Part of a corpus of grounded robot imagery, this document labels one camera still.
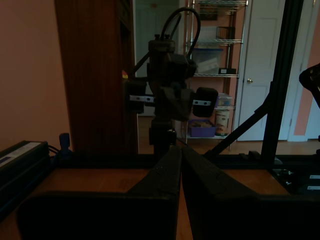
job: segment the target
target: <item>wooden table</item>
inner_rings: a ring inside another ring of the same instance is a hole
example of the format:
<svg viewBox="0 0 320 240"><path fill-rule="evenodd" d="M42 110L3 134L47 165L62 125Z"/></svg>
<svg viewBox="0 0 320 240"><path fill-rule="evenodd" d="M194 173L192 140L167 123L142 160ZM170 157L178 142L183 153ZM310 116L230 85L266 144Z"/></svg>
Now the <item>wooden table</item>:
<svg viewBox="0 0 320 240"><path fill-rule="evenodd" d="M67 169L54 170L30 196L46 191L88 191L125 193L143 179L147 169ZM288 192L266 170L225 170L234 179L259 194L287 195ZM16 224L16 213L12 212L0 224L1 240L21 240ZM192 240L188 211L181 186L177 240Z"/></svg>

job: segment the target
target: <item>white door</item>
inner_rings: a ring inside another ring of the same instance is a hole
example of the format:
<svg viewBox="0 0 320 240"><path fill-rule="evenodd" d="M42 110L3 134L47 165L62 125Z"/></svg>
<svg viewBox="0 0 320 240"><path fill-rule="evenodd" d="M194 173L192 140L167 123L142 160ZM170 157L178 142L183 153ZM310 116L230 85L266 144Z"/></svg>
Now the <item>white door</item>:
<svg viewBox="0 0 320 240"><path fill-rule="evenodd" d="M252 1L239 124L247 120L264 102L274 77L285 0ZM267 116L239 141L264 139Z"/></svg>
<svg viewBox="0 0 320 240"><path fill-rule="evenodd" d="M248 36L247 56L242 89L239 123L248 119L265 100L273 80L284 0L254 0ZM311 23L313 1L305 0L295 43L290 80L279 133L279 140L287 140L292 122L299 74ZM238 140L261 141L264 139L267 116L252 126Z"/></svg>
<svg viewBox="0 0 320 240"><path fill-rule="evenodd" d="M320 135L320 108L316 100L312 100L311 110L309 114L308 124L306 127L305 135L308 139L318 139Z"/></svg>
<svg viewBox="0 0 320 240"><path fill-rule="evenodd" d="M135 1L135 27L136 27L136 60L137 62L148 52L148 42L155 39L155 34L161 34L167 18L179 7L179 1L156 1L136 0ZM171 24L167 33L171 33L175 22ZM178 46L178 29L175 31L173 40ZM137 71L137 77L147 76L147 63L149 59ZM146 94L152 94L149 85ZM154 107L145 106L144 113L139 116L154 116Z"/></svg>

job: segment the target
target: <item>black box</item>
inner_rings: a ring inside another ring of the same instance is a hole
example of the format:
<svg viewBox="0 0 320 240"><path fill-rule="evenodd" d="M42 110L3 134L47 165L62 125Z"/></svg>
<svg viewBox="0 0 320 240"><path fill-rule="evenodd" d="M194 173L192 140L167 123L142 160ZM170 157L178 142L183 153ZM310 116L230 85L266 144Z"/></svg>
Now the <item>black box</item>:
<svg viewBox="0 0 320 240"><path fill-rule="evenodd" d="M235 68L219 68L219 74L237 74Z"/></svg>
<svg viewBox="0 0 320 240"><path fill-rule="evenodd" d="M47 142L22 141L0 152L0 221L51 168Z"/></svg>

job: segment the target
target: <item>pink wall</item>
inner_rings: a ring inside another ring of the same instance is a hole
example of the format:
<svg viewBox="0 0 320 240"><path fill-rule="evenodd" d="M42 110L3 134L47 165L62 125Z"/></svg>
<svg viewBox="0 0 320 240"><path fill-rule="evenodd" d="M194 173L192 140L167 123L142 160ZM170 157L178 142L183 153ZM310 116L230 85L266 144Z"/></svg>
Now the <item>pink wall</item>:
<svg viewBox="0 0 320 240"><path fill-rule="evenodd" d="M318 12L318 17L316 20L316 26L314 30L312 47L310 51L308 68L320 63L320 12ZM312 105L313 96L307 90L303 89L301 102L299 106L299 113L296 120L294 135L305 135L307 130L307 124L310 114L310 109Z"/></svg>
<svg viewBox="0 0 320 240"><path fill-rule="evenodd" d="M69 132L54 0L0 0L0 150Z"/></svg>

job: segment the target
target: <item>plastic container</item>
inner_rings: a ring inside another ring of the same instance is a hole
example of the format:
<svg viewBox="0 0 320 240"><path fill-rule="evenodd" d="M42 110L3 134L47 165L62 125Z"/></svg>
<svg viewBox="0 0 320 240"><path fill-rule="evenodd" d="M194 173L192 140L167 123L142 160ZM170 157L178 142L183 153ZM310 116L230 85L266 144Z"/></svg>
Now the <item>plastic container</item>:
<svg viewBox="0 0 320 240"><path fill-rule="evenodd" d="M216 110L215 111L215 135L227 136L228 135L228 122L229 122L229 110Z"/></svg>
<svg viewBox="0 0 320 240"><path fill-rule="evenodd" d="M196 63L196 74L218 74L223 49L194 48L192 60Z"/></svg>
<svg viewBox="0 0 320 240"><path fill-rule="evenodd" d="M210 127L201 127L201 123L211 125ZM206 119L190 120L188 122L188 132L192 138L210 138L216 134L216 127L212 122Z"/></svg>
<svg viewBox="0 0 320 240"><path fill-rule="evenodd" d="M210 40L210 39L216 39L216 38L217 38L216 26L201 26L198 41L201 42L201 40Z"/></svg>
<svg viewBox="0 0 320 240"><path fill-rule="evenodd" d="M228 107L231 106L232 96L226 93L219 93L218 95L218 107Z"/></svg>

